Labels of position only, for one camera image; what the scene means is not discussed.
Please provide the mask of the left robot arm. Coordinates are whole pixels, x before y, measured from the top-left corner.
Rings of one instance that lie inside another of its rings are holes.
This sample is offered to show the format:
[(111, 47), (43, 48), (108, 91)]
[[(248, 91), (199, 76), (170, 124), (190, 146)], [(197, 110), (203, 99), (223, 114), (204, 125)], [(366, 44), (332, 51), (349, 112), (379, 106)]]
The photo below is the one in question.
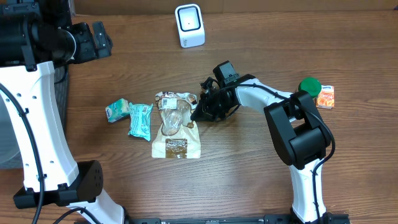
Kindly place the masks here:
[(103, 187), (100, 163), (74, 160), (55, 96), (57, 68), (109, 57), (112, 47), (101, 22), (72, 22), (68, 1), (1, 4), (1, 97), (24, 168), (17, 208), (56, 204), (89, 223), (129, 222)]

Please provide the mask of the orange small box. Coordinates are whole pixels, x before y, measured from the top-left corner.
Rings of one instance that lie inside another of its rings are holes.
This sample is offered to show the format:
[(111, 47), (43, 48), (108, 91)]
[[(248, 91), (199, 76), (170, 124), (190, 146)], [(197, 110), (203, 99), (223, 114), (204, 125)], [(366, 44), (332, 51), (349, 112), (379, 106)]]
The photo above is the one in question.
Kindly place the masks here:
[(332, 109), (335, 106), (335, 89), (332, 85), (322, 85), (316, 100), (318, 108)]

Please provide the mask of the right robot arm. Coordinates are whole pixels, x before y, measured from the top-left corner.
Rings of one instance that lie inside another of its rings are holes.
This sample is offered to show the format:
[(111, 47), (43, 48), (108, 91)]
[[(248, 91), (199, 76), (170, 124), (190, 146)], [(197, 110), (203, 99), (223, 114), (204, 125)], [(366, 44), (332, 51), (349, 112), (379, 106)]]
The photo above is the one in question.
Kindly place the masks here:
[(241, 76), (229, 61), (217, 65), (213, 74), (200, 85), (191, 119), (220, 122), (241, 106), (263, 113), (274, 149), (290, 169), (294, 192), (290, 222), (325, 223), (321, 172), (331, 157), (326, 149), (334, 148), (335, 140), (312, 96), (304, 90), (276, 90), (250, 74)]

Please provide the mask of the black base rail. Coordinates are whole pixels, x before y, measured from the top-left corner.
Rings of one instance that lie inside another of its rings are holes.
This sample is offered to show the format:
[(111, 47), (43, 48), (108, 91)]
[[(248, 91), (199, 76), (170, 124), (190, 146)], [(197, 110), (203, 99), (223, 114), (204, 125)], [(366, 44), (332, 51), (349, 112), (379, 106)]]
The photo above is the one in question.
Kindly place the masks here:
[(263, 217), (187, 218), (161, 220), (160, 218), (130, 218), (130, 224), (288, 224), (301, 223), (293, 214), (264, 215)]

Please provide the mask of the white barcode scanner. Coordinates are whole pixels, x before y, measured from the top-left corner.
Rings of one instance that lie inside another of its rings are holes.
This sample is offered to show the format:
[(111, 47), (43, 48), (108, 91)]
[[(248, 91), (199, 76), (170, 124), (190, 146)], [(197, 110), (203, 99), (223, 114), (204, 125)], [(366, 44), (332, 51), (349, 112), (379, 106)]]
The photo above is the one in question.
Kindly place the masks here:
[(175, 9), (175, 18), (182, 48), (197, 47), (205, 43), (205, 28), (199, 5), (178, 6)]

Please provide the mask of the beige plastic pouch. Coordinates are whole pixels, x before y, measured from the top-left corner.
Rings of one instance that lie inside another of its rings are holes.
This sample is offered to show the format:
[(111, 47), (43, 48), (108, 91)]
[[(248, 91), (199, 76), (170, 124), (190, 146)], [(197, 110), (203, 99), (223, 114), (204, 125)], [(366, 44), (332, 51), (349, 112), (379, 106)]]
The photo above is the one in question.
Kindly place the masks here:
[(158, 159), (198, 159), (201, 142), (197, 123), (191, 115), (198, 105), (191, 93), (159, 92), (155, 102), (162, 118), (152, 142), (152, 157)]

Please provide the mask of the teal snack packet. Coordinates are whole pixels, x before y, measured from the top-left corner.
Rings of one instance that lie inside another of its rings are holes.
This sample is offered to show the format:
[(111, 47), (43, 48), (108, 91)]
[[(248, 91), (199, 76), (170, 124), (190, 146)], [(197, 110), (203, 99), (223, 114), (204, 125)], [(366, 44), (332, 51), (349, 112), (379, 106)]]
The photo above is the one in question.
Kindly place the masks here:
[(128, 135), (143, 138), (150, 142), (150, 114), (153, 105), (129, 103), (131, 122)]

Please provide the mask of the green lid jar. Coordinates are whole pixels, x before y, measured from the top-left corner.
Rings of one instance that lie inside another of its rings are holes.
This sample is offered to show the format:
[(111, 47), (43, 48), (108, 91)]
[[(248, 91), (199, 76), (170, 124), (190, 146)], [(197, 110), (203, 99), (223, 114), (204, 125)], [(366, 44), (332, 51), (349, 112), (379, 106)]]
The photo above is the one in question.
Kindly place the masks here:
[(313, 77), (304, 78), (298, 85), (298, 91), (306, 91), (312, 98), (316, 98), (321, 90), (322, 84)]

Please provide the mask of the teal white small box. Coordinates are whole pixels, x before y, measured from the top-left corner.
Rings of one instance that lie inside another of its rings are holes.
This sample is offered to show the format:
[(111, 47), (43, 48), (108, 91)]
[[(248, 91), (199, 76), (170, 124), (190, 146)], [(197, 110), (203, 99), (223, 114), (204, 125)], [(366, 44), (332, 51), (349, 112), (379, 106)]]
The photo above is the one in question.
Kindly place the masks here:
[(111, 103), (105, 108), (106, 116), (109, 123), (114, 123), (129, 115), (128, 100), (121, 98)]

